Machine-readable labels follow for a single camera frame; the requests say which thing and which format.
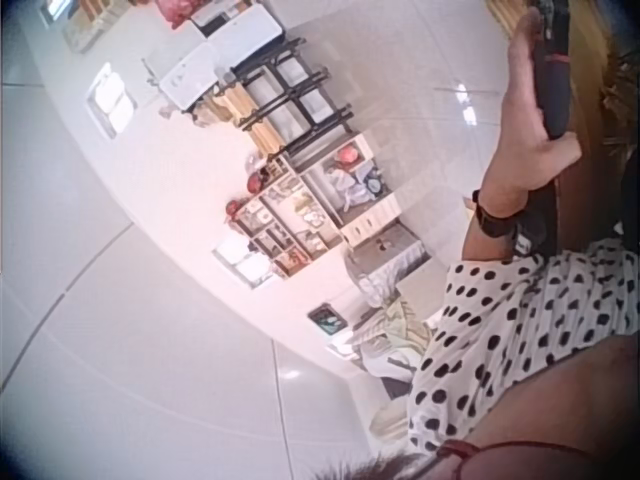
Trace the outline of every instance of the red object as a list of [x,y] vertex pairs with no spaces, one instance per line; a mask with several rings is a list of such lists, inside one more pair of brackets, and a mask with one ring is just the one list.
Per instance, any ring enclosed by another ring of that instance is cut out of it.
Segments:
[[175,30],[205,3],[209,3],[209,0],[155,0],[155,2],[162,16]]
[[242,204],[238,200],[231,200],[229,203],[227,203],[227,207],[225,210],[227,212],[227,215],[233,217],[241,208]]
[[338,161],[343,165],[350,165],[358,161],[360,152],[353,145],[347,145],[338,151]]
[[260,193],[262,185],[262,176],[258,172],[249,175],[249,180],[247,181],[247,190],[249,193],[253,195]]

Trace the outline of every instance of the hand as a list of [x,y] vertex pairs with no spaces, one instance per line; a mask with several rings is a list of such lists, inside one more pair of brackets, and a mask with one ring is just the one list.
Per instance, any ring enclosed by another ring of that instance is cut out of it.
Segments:
[[575,133],[550,141],[544,128],[532,58],[541,27],[540,13],[530,8],[509,46],[509,88],[502,102],[500,141],[479,199],[482,208],[495,217],[523,210],[529,191],[545,186],[582,155]]

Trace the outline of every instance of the person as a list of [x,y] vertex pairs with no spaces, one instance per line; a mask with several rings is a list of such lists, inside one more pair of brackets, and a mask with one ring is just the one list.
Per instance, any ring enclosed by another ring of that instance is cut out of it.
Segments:
[[[500,140],[478,196],[498,219],[581,157],[574,133],[549,140],[537,108],[540,28],[532,8],[509,47]],[[512,236],[493,237],[476,215],[450,268],[408,399],[415,454],[317,478],[592,478],[638,438],[637,244],[632,252],[607,239],[581,253],[514,258]]]

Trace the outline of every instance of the black metal rack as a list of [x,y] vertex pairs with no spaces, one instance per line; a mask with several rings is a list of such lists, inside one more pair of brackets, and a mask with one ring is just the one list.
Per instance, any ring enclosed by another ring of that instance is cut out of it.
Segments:
[[[305,43],[306,40],[304,38],[287,39],[284,37],[278,39],[268,45],[266,49],[258,52],[258,54],[233,69],[236,81],[240,82],[244,87],[251,85],[251,83],[268,72],[283,91],[282,94],[253,111],[250,117],[240,121],[240,126],[244,131],[250,131],[253,125],[261,122],[270,113],[288,102],[291,102],[300,111],[302,117],[309,124],[309,130],[283,146],[277,153],[272,154],[270,156],[272,158],[278,157],[283,153],[294,156],[339,126],[342,126],[346,132],[353,133],[347,123],[348,120],[354,117],[351,112],[351,105],[347,104],[342,108],[338,108],[331,100],[322,86],[330,78],[329,71],[327,68],[322,68],[314,72],[309,68],[299,51],[299,48]],[[278,66],[291,59],[295,59],[307,75],[304,80],[296,85],[290,85],[278,70]],[[301,101],[302,97],[312,91],[317,91],[333,110],[330,116],[321,121],[316,121]]]

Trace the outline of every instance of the hair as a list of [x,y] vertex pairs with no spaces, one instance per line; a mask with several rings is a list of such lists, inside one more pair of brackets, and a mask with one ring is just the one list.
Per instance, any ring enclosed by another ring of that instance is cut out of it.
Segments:
[[319,475],[314,480],[418,480],[424,473],[417,472],[421,455],[378,457],[359,466],[340,465]]

